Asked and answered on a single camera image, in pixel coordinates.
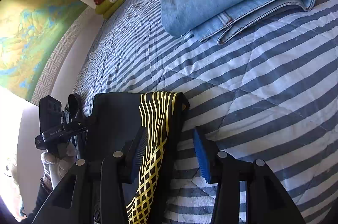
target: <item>blue and white striped bedding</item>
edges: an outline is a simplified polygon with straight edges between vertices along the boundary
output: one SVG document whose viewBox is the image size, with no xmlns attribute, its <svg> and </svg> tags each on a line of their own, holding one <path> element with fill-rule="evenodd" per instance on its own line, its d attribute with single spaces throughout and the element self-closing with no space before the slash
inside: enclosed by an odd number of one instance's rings
<svg viewBox="0 0 338 224">
<path fill-rule="evenodd" d="M 337 42 L 338 0 L 286 10 L 223 46 L 192 34 L 173 38 L 159 0 L 129 0 L 103 25 L 74 90 L 86 114 L 101 92 L 185 93 L 191 106 L 166 223 L 210 223 L 216 185 L 200 176 L 192 143 L 201 126 L 236 158 L 264 159 L 315 224 L 338 197 Z"/>
</svg>

